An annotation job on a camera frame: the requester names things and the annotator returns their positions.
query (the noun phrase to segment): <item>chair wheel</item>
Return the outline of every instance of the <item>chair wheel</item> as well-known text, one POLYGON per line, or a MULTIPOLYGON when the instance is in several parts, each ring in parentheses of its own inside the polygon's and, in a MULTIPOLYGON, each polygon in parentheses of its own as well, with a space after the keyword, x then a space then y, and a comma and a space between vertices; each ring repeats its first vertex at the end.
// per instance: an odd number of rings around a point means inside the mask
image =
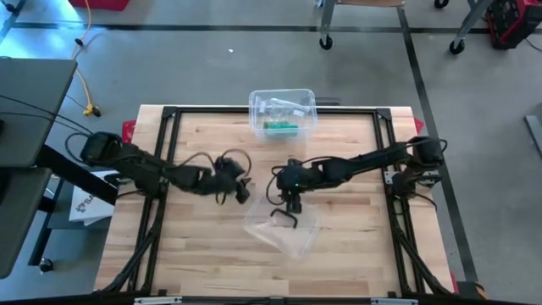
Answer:
POLYGON ((42 258, 40 263, 37 265, 42 274, 53 271, 53 262, 49 258, 42 258))
POLYGON ((15 6, 11 3, 8 3, 6 4, 6 9, 8 10, 8 12, 10 13, 15 13, 17 12, 17 9, 15 8, 15 6))
POLYGON ((436 8, 445 8, 449 2, 450 0, 434 0, 434 6, 436 8))

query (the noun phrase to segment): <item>white paper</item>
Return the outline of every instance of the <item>white paper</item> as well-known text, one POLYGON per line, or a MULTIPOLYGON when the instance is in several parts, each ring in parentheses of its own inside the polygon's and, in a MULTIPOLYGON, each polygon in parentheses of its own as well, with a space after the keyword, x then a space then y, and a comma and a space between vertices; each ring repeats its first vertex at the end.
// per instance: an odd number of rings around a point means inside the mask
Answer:
POLYGON ((96 217, 94 219, 84 219, 83 220, 83 224, 85 224, 85 226, 87 225, 92 225, 94 224, 95 222, 97 222, 98 220, 102 220, 104 219, 105 217, 96 217))
MULTIPOLYGON (((118 172, 114 170, 107 170, 93 172, 92 174, 103 179, 106 175, 117 173, 118 172)), ((81 221, 85 219, 96 219, 95 221, 98 221, 99 219, 113 215, 113 211, 113 205, 74 186, 74 194, 72 196, 71 209, 69 211, 69 221, 81 221)))

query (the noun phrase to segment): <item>wooden table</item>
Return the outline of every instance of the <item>wooden table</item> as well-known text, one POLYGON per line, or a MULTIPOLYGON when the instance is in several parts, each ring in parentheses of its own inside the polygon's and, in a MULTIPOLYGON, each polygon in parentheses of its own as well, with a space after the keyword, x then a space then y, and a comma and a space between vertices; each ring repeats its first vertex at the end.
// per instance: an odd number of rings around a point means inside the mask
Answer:
MULTIPOLYGON (((133 142, 148 152, 153 152, 156 145, 162 109, 159 105, 143 105, 137 117, 133 142)), ((397 141, 416 135, 410 108, 391 108, 391 113, 397 141)), ((162 158, 167 153, 170 131, 171 124, 162 158)), ((178 164, 197 152, 216 158, 233 147, 246 150, 252 157, 255 185, 251 186, 251 198, 244 205, 229 198, 220 207, 214 196, 199 197, 170 187, 154 291, 221 297, 386 297, 387 291, 399 292, 379 170, 358 175, 335 189, 302 194, 303 202, 318 206, 322 220, 318 238, 303 260, 288 258, 243 230, 245 213, 263 194, 272 166, 285 164, 292 157, 351 158, 375 150, 369 117, 322 114, 309 140, 269 146, 256 140, 246 114, 183 114, 174 161, 178 164)), ((234 158, 246 168, 244 157, 234 158)), ((194 160, 194 164, 207 163, 205 158, 194 160)), ((418 192, 431 196, 429 190, 418 192)), ((136 194, 117 201, 97 289, 109 284, 134 252, 143 201, 136 194)), ((420 256, 443 286, 452 290, 434 207, 421 198, 410 200, 410 204, 420 256)), ((415 287, 412 265, 405 257, 410 286, 415 287)), ((144 258, 139 285, 145 267, 144 258)))

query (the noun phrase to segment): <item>red machine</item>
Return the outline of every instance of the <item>red machine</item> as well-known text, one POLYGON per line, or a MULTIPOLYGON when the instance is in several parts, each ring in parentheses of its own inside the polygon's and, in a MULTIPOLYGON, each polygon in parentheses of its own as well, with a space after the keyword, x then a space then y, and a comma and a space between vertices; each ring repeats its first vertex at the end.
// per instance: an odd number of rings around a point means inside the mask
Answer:
POLYGON ((487 19, 493 46, 515 48, 542 21, 539 0, 495 0, 488 8, 487 19))

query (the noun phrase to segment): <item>floor line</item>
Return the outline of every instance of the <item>floor line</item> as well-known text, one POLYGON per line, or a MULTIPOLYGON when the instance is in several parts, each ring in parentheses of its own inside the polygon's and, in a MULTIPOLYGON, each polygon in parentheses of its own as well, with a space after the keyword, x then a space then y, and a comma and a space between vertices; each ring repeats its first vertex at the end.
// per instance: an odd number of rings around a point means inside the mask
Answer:
MULTIPOLYGON (((45 29, 45 30, 84 30, 85 22, 13 22, 15 29, 45 29)), ((264 31, 264 32, 318 32, 316 25, 109 25, 94 24, 91 29, 95 31, 264 31)), ((331 32, 344 33, 402 33, 401 27, 396 26, 332 26, 331 32)), ((416 34, 456 34, 458 28, 413 27, 408 28, 409 33, 416 34)), ((473 28, 469 34, 489 34, 489 29, 473 28)), ((542 29, 536 29, 533 34, 542 34, 542 29)))
MULTIPOLYGON (((430 136, 438 137, 439 134, 437 132, 436 123, 434 122, 433 111, 431 110, 425 84, 423 83, 422 72, 418 64, 418 58, 416 57, 412 36, 408 30, 408 22, 404 8, 397 8, 397 13, 399 14, 401 27, 404 30, 403 38, 405 40, 406 52, 408 53, 408 61, 410 62, 412 76, 414 77, 414 83, 416 85, 416 91, 418 92, 418 97, 422 106, 425 125, 427 126, 427 131, 430 136)), ((476 282, 478 281, 478 276, 476 274, 476 269, 474 268, 473 256, 471 254, 470 246, 468 245, 467 234, 465 232, 465 228, 463 227, 459 207, 457 206, 456 194, 451 184, 450 173, 446 165, 442 166, 439 169, 439 172, 442 174, 442 181, 440 183, 442 185, 446 205, 450 214, 451 227, 456 237, 457 250, 459 251, 463 271, 465 273, 465 280, 476 282)))

